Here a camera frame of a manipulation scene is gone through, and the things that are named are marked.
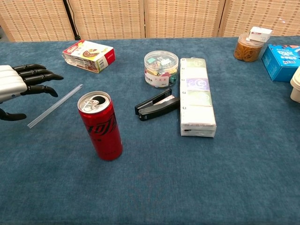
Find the black stapler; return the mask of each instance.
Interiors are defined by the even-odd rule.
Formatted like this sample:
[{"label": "black stapler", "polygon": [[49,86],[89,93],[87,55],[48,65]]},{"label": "black stapler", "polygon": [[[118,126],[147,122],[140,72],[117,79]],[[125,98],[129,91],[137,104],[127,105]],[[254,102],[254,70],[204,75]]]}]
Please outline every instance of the black stapler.
[{"label": "black stapler", "polygon": [[167,114],[179,108],[180,99],[178,97],[171,98],[156,105],[156,103],[162,101],[171,94],[172,89],[168,88],[164,92],[136,105],[135,114],[139,116],[140,120],[144,121]]}]

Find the table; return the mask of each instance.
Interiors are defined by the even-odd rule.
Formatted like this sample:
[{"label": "table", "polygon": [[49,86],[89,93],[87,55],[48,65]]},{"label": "table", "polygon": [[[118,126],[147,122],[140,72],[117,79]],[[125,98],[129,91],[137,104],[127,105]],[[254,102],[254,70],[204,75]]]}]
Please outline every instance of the table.
[{"label": "table", "polygon": [[[48,94],[1,104],[25,120],[0,121],[0,223],[295,224],[300,222],[300,104],[261,60],[233,57],[237,38],[95,41],[116,61],[100,74],[68,65],[71,42],[0,43],[0,64],[42,64],[64,76]],[[272,37],[299,45],[300,37]],[[180,111],[140,121],[134,106],[158,93],[143,58],[167,50],[207,62],[215,138],[181,137]],[[27,124],[74,87],[83,88],[34,128]],[[173,88],[179,96],[179,84]],[[85,93],[109,93],[123,154],[100,160],[77,111]]]}]

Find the clear plastic straw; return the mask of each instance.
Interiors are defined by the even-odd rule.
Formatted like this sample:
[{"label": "clear plastic straw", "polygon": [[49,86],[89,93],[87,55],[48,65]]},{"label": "clear plastic straw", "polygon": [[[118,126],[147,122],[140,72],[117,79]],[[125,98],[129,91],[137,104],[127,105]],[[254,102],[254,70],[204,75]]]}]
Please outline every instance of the clear plastic straw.
[{"label": "clear plastic straw", "polygon": [[36,117],[27,126],[29,128],[33,128],[37,123],[39,123],[43,118],[45,118],[47,115],[49,115],[50,113],[52,113],[58,106],[60,106],[61,104],[63,104],[68,98],[70,98],[72,95],[74,95],[82,87],[83,87],[83,84],[78,85],[76,88],[74,88],[73,90],[71,90],[68,94],[66,94],[61,100],[59,100],[57,103],[55,103],[54,105],[52,105],[49,109],[47,109],[45,112],[43,112],[38,117]]}]

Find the white cup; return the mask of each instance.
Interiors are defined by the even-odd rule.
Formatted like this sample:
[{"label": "white cup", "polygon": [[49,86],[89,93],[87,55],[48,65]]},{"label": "white cup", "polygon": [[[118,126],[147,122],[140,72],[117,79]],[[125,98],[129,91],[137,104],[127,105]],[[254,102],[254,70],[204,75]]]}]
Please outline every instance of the white cup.
[{"label": "white cup", "polygon": [[300,67],[294,73],[294,76],[291,79],[291,85],[293,87],[291,93],[291,99],[295,102],[300,103]]}]

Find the rubber band jar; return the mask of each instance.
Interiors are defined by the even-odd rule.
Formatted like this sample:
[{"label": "rubber band jar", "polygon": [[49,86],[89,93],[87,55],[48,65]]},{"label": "rubber band jar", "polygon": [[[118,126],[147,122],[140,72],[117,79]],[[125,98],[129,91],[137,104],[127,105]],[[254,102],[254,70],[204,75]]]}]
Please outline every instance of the rubber band jar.
[{"label": "rubber band jar", "polygon": [[172,52],[153,51],[144,58],[145,81],[155,88],[173,86],[177,81],[178,57]]},{"label": "rubber band jar", "polygon": [[248,39],[248,34],[243,33],[239,36],[233,55],[238,60],[253,62],[258,59],[263,45],[264,42],[250,40]]}]

